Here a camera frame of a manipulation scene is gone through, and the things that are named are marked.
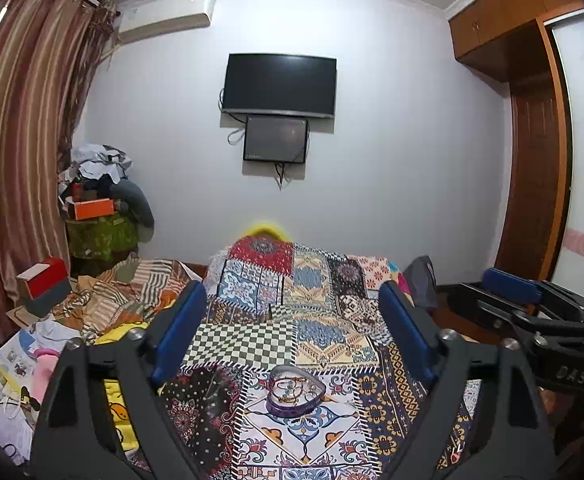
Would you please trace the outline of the striped brown curtain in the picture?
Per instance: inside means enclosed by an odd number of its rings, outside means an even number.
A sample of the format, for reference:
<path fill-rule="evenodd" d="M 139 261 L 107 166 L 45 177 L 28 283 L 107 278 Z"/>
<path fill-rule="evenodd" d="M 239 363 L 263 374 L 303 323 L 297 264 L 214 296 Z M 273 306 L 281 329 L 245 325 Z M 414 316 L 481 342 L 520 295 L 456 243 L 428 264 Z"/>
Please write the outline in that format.
<path fill-rule="evenodd" d="M 14 331 L 18 274 L 70 258 L 58 175 L 114 16 L 109 1 L 0 0 L 0 342 Z"/>

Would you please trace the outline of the dark blue bag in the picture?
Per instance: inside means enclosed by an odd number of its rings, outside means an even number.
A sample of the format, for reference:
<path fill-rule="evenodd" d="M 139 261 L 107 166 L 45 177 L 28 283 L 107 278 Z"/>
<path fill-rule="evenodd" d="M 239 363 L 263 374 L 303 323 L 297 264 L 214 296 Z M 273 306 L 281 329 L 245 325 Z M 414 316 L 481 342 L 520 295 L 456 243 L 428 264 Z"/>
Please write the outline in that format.
<path fill-rule="evenodd" d="M 432 311 L 438 307 L 437 281 L 434 266 L 429 256 L 415 258 L 403 270 L 410 288 L 414 304 L 424 310 Z"/>

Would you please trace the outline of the orange box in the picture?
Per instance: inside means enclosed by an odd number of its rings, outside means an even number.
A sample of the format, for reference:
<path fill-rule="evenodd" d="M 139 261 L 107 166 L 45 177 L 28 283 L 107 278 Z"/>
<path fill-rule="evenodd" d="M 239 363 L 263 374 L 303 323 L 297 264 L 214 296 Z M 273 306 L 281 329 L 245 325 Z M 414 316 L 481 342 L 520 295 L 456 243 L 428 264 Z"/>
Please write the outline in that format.
<path fill-rule="evenodd" d="M 115 214 L 114 202 L 110 198 L 74 202 L 71 197 L 68 197 L 66 206 L 68 206 L 68 215 L 72 220 L 76 221 L 91 220 Z"/>

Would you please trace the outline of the papers pile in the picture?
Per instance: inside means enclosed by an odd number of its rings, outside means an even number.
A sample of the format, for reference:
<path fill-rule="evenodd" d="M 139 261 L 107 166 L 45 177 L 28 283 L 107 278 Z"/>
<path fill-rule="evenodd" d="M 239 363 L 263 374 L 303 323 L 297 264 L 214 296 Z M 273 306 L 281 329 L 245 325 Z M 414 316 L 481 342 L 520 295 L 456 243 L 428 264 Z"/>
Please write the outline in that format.
<path fill-rule="evenodd" d="M 30 460 L 34 428 L 42 404 L 32 398 L 34 352 L 52 349 L 62 353 L 79 335 L 51 318 L 18 330 L 0 347 L 0 448 L 15 465 Z"/>

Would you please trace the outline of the yellow towel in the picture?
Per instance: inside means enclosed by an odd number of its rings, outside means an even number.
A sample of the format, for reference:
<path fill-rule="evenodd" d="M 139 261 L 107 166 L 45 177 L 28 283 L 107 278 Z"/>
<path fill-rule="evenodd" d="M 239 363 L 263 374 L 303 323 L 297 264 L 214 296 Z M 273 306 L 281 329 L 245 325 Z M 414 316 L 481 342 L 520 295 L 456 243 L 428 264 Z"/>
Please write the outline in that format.
<path fill-rule="evenodd" d="M 119 341 L 129 330 L 133 330 L 134 328 L 145 330 L 147 323 L 124 323 L 118 325 L 98 337 L 94 343 L 110 344 L 111 342 Z M 135 431 L 132 429 L 132 423 L 129 420 L 120 384 L 116 379 L 106 379 L 104 381 L 104 388 L 106 388 L 106 397 L 108 398 L 109 409 L 118 441 L 120 441 L 121 447 L 126 455 L 134 454 L 139 448 L 139 443 Z"/>

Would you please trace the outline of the wooden wardrobe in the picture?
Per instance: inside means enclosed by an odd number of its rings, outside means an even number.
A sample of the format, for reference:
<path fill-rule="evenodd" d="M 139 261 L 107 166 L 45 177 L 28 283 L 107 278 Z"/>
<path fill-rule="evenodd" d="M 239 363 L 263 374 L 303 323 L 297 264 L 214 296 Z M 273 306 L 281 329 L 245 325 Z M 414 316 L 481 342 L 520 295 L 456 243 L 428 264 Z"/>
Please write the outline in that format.
<path fill-rule="evenodd" d="M 572 175 L 569 105 L 546 24 L 584 0 L 474 0 L 449 20 L 456 60 L 510 90 L 510 191 L 496 266 L 547 280 L 556 266 Z"/>

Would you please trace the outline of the green patterned box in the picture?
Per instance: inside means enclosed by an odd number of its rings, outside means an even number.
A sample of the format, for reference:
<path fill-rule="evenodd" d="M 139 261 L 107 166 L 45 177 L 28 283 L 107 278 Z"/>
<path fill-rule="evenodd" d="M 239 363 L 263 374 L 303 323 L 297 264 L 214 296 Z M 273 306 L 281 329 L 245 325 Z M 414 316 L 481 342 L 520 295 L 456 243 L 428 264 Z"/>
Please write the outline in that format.
<path fill-rule="evenodd" d="M 114 254 L 129 252 L 139 243 L 137 225 L 126 216 L 65 221 L 68 248 L 77 259 L 111 261 Z"/>

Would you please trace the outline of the white air conditioner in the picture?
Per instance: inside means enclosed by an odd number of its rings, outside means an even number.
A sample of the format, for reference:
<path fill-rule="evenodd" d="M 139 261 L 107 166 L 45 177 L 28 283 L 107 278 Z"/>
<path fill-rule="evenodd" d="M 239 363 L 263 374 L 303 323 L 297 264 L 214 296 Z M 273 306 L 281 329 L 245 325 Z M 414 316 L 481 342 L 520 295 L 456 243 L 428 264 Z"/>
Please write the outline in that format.
<path fill-rule="evenodd" d="M 118 41 L 144 39 L 211 25 L 216 0 L 154 0 L 122 12 Z"/>

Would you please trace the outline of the red white box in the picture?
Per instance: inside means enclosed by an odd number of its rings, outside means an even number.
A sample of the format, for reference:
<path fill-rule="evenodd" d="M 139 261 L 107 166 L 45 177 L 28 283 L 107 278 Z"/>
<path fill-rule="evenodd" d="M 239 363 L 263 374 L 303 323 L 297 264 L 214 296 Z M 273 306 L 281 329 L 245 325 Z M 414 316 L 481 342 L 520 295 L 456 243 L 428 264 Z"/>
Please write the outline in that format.
<path fill-rule="evenodd" d="M 18 274 L 16 282 L 25 309 L 38 318 L 47 316 L 72 291 L 68 269 L 60 258 L 35 263 Z"/>

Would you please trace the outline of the black wall television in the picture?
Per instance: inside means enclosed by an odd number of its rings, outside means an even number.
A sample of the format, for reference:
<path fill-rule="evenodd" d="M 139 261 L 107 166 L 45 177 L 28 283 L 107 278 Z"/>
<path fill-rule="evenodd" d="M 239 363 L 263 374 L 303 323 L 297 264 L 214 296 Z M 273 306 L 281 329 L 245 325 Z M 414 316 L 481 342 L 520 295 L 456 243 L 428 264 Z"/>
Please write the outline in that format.
<path fill-rule="evenodd" d="M 221 110 L 330 119 L 335 114 L 336 81 L 334 58 L 234 53 L 228 58 Z"/>

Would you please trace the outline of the patchwork patterned bedspread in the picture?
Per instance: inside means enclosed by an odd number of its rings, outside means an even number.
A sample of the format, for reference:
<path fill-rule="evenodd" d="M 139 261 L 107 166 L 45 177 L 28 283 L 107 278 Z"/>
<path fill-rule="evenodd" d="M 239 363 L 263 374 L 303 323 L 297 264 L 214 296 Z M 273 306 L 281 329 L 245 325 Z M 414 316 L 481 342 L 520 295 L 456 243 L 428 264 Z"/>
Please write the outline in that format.
<path fill-rule="evenodd" d="M 217 252 L 207 307 L 164 408 L 206 479 L 376 479 L 427 390 L 380 314 L 384 258 L 247 236 Z M 294 365 L 325 393 L 308 414 L 267 410 L 268 379 Z"/>

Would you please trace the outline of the grey clothes pile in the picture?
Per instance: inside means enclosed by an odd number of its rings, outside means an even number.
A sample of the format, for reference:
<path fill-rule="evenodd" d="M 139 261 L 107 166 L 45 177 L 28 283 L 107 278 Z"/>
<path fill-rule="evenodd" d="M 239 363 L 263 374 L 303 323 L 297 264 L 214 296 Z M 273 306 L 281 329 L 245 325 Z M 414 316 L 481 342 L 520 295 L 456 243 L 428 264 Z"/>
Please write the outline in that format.
<path fill-rule="evenodd" d="M 114 202 L 115 214 L 124 214 L 138 226 L 153 230 L 152 209 L 141 188 L 129 179 L 130 169 L 132 159 L 114 146 L 83 144 L 73 148 L 70 166 L 58 174 L 62 210 L 70 218 L 66 206 L 68 197 L 74 202 L 110 198 Z"/>

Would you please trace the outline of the small wall monitor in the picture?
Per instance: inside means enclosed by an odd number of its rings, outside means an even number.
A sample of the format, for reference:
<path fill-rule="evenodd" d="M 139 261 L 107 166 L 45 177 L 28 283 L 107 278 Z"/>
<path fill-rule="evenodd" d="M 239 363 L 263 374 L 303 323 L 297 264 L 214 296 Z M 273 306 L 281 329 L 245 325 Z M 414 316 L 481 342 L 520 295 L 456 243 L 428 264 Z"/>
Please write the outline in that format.
<path fill-rule="evenodd" d="M 306 160 L 308 122 L 279 116 L 246 118 L 243 159 L 247 162 L 302 165 Z"/>

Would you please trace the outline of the pink cloth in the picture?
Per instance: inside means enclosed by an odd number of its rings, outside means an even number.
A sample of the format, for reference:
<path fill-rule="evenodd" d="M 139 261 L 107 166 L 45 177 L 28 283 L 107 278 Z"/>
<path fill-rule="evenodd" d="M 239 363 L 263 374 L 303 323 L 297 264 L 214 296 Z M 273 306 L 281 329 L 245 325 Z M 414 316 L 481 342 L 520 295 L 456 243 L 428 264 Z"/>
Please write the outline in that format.
<path fill-rule="evenodd" d="M 30 393 L 33 399 L 42 404 L 53 370 L 59 361 L 60 353 L 52 349 L 38 349 L 34 352 L 34 356 L 36 363 Z"/>

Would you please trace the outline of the purple heart-shaped tin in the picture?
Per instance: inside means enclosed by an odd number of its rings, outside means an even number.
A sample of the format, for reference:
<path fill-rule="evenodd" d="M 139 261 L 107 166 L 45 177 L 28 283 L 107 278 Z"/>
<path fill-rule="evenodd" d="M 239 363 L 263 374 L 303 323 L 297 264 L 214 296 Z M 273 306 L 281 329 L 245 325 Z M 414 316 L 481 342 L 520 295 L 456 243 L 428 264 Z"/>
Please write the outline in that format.
<path fill-rule="evenodd" d="M 278 365 L 267 381 L 267 411 L 281 418 L 296 418 L 312 412 L 322 401 L 327 387 L 312 374 L 292 365 Z"/>

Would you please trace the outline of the striped brown blanket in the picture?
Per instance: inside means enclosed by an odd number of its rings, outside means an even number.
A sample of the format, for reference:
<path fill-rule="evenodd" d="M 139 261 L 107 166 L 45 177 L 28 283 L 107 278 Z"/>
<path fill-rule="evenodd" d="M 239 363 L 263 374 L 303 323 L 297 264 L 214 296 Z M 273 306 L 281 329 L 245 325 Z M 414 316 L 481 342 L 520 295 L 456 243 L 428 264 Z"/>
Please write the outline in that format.
<path fill-rule="evenodd" d="M 193 280 L 178 260 L 132 255 L 95 278 L 73 278 L 70 294 L 51 310 L 51 316 L 94 342 L 122 324 L 152 321 Z"/>

